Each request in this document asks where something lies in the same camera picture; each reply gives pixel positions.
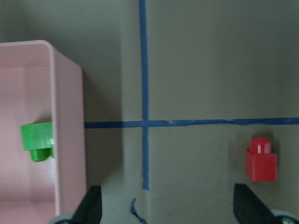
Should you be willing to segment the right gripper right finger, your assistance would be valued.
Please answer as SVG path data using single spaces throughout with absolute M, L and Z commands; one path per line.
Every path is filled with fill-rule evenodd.
M 239 224 L 266 224 L 273 219 L 268 207 L 246 185 L 234 185 L 233 213 Z

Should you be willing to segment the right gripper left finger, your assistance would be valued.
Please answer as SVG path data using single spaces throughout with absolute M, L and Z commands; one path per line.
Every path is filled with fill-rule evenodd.
M 101 186 L 91 186 L 71 217 L 72 224 L 99 224 L 102 218 Z

